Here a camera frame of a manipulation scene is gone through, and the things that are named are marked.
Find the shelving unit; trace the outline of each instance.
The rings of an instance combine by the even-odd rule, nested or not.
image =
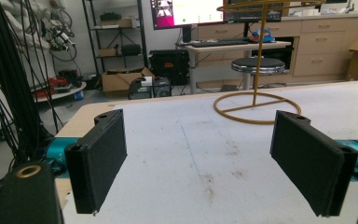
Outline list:
[[[82,3],[86,16],[86,24],[89,31],[89,42],[91,44],[91,51],[97,76],[100,76],[106,71],[108,64],[109,66],[115,67],[115,62],[113,61],[115,59],[121,60],[123,62],[123,66],[127,67],[129,65],[129,57],[138,57],[139,61],[143,63],[143,66],[148,67],[141,0],[82,0]],[[132,13],[131,16],[139,18],[139,26],[136,28],[103,28],[100,26],[99,16],[104,12],[109,12],[109,10],[114,11],[115,13],[117,13],[117,11]],[[136,35],[129,37],[128,33],[136,33],[138,38]],[[139,44],[141,46],[141,53],[134,56],[124,56],[118,54],[119,50],[117,50],[117,54],[115,56],[100,55],[100,49],[104,49],[108,46],[112,47],[116,44],[120,47],[126,44]]]

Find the table surface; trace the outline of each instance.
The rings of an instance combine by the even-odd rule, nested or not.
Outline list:
[[[263,49],[279,49],[291,45],[290,42],[277,41],[275,43],[263,43]],[[184,46],[185,49],[195,53],[208,53],[219,51],[233,51],[233,50],[252,50],[258,49],[259,44],[246,44],[246,45],[231,45],[231,46],[219,46],[208,48],[194,48],[192,46]]]
[[[262,90],[298,103],[311,125],[333,139],[358,139],[358,81]],[[128,157],[96,217],[76,213],[72,194],[66,223],[355,223],[358,182],[351,182],[339,217],[316,217],[269,155],[273,125],[219,116],[222,93],[83,106],[57,137],[83,136],[93,118],[124,110]],[[247,105],[228,98],[220,107]],[[258,97],[257,102],[266,99]],[[238,115],[273,119],[269,105]]]

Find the drawer handle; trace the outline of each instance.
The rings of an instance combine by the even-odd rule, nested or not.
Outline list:
[[[324,60],[323,59],[312,59],[311,62],[312,63],[322,63]]]
[[[217,33],[226,33],[228,30],[216,30]]]
[[[316,41],[326,41],[327,37],[316,37]]]
[[[329,28],[330,24],[319,24],[319,28]]]

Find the gold wire stand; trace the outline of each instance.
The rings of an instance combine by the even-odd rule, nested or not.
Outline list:
[[[290,3],[292,2],[299,2],[301,3],[300,6],[290,6]],[[269,6],[269,4],[278,4],[278,3],[283,3],[282,7],[272,7]],[[242,109],[249,109],[249,108],[254,108],[257,106],[263,106],[263,105],[272,105],[272,104],[279,104],[279,103],[288,103],[292,106],[294,106],[297,110],[297,114],[301,114],[301,108],[298,104],[296,104],[295,102],[288,100],[286,98],[283,98],[281,96],[277,96],[277,95],[273,95],[273,94],[267,94],[267,93],[262,93],[262,92],[257,92],[257,86],[258,86],[258,77],[260,74],[260,64],[261,64],[261,57],[262,57],[262,49],[263,49],[263,40],[264,40],[264,29],[266,26],[266,19],[267,19],[267,11],[269,9],[284,9],[284,8],[293,8],[293,7],[303,7],[304,4],[306,4],[307,7],[312,7],[312,6],[319,6],[321,4],[324,3],[324,0],[315,0],[315,1],[301,1],[301,0],[253,0],[253,1],[242,1],[236,4],[229,4],[227,2],[227,0],[225,1],[225,4],[222,7],[219,7],[217,10],[218,11],[228,11],[228,12],[243,12],[243,11],[259,11],[260,10],[260,5],[263,6],[262,9],[262,20],[261,20],[261,28],[260,28],[260,39],[259,39],[259,44],[258,44],[258,55],[257,55],[257,67],[256,67],[256,73],[255,73],[255,81],[254,81],[254,92],[236,92],[236,93],[231,93],[231,94],[227,94],[224,96],[221,96],[219,98],[217,98],[214,103],[213,103],[213,107],[214,110],[219,113],[220,115],[228,118],[228,119],[234,119],[236,121],[240,121],[240,122],[245,122],[245,123],[253,123],[253,124],[273,124],[275,121],[274,120],[256,120],[256,119],[243,119],[243,118],[239,118],[239,117],[235,117],[235,116],[231,116],[228,114],[228,112],[232,112],[232,111],[237,111],[237,110],[242,110]],[[235,108],[230,108],[230,109],[225,109],[225,110],[221,110],[217,104],[223,100],[226,99],[228,97],[231,96],[237,96],[237,95],[253,95],[253,103],[251,105],[246,105],[246,106],[240,106],[240,107],[235,107]],[[275,101],[271,101],[271,102],[267,102],[267,103],[262,103],[262,104],[257,104],[256,103],[256,98],[257,95],[262,95],[265,97],[269,97],[269,98],[274,98],[277,99]]]

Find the black speaker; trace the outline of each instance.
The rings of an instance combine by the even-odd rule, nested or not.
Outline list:
[[[189,43],[191,41],[191,26],[182,27],[182,41]]]
[[[30,161],[4,178],[0,191],[0,224],[63,223],[51,167]]]
[[[339,215],[358,151],[313,128],[310,119],[277,111],[270,154],[316,216]]]
[[[103,113],[94,122],[84,137],[65,149],[79,214],[95,214],[101,209],[127,157],[123,110]]]

